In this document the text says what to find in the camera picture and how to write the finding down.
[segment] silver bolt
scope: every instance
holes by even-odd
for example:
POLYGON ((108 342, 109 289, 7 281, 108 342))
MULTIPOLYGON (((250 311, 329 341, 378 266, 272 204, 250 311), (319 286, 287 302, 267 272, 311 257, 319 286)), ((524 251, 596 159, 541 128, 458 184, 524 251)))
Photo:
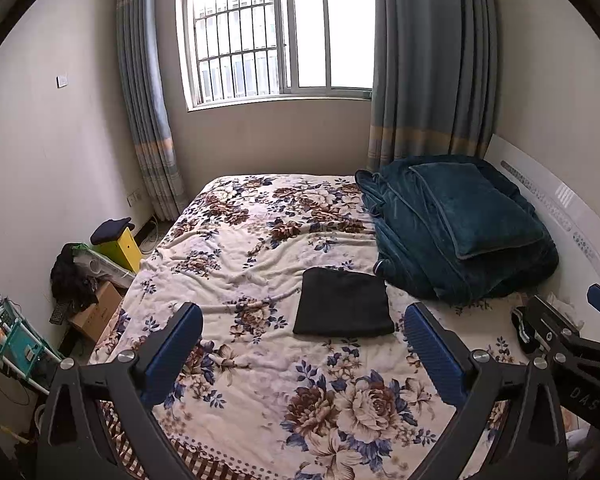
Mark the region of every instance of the silver bolt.
POLYGON ((474 359, 479 363, 486 363, 489 359, 491 359, 491 356, 486 350, 474 350, 473 356, 474 359))
POLYGON ((60 361, 60 367, 62 368, 62 370, 68 370, 69 368, 72 368, 74 364, 74 360, 70 357, 68 357, 67 359, 62 359, 62 361, 60 361))
POLYGON ((534 359, 534 366, 544 370, 546 368, 546 359, 544 357, 536 357, 534 359))
POLYGON ((118 361, 121 363, 128 363, 129 361, 132 361, 134 357, 136 357, 136 353, 133 350, 123 350, 118 354, 118 361))

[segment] beige wall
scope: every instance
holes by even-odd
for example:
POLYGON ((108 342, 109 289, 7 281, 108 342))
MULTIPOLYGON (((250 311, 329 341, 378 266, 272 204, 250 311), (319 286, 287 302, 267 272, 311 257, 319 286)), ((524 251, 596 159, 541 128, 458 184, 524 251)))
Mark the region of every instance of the beige wall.
POLYGON ((58 342, 49 272, 109 218, 152 214, 122 98, 116 0, 37 0, 0 47, 0 292, 58 342), (56 76, 69 85, 56 88, 56 76))
POLYGON ((567 0, 499 0, 496 132, 600 216, 600 40, 567 0))
POLYGON ((353 174, 365 166, 370 101, 278 100, 187 112, 175 0, 156 0, 156 16, 165 104, 191 197, 226 174, 353 174))

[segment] curtain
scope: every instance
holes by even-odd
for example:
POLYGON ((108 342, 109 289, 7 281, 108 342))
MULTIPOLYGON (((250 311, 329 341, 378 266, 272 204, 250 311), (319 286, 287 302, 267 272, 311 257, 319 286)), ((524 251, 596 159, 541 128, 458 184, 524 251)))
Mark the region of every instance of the curtain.
POLYGON ((175 220, 188 205, 164 107, 155 0, 118 0, 118 60, 142 178, 156 215, 175 220))
POLYGON ((368 168, 484 156, 498 72, 494 0, 376 0, 368 168))

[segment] floral bedspread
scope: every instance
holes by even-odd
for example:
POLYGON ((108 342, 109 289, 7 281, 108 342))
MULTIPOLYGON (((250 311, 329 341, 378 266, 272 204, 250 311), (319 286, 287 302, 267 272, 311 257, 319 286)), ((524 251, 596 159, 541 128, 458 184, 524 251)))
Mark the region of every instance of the floral bedspread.
MULTIPOLYGON (((406 479, 454 413, 402 334, 414 299, 388 286, 392 335, 292 333, 305 269, 371 273, 377 256, 352 177, 218 178, 142 261, 91 363, 137 349, 192 301, 204 314, 202 340, 154 415, 200 480, 406 479)), ((522 362, 509 318, 520 301, 427 304, 469 348, 522 362)), ((465 475, 479 468, 501 411, 465 475)), ((107 417, 125 463, 142 477, 110 408, 107 417)))

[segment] white headboard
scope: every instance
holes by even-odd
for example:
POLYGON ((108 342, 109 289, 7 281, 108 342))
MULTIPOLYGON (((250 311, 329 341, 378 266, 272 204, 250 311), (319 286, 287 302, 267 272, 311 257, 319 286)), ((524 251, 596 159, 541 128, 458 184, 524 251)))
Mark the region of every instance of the white headboard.
POLYGON ((538 161, 493 136, 485 159, 516 183, 536 208, 560 254, 555 274, 539 287, 572 304, 585 321, 580 335, 600 341, 600 313, 587 303, 587 289, 600 284, 600 218, 564 182, 538 161))

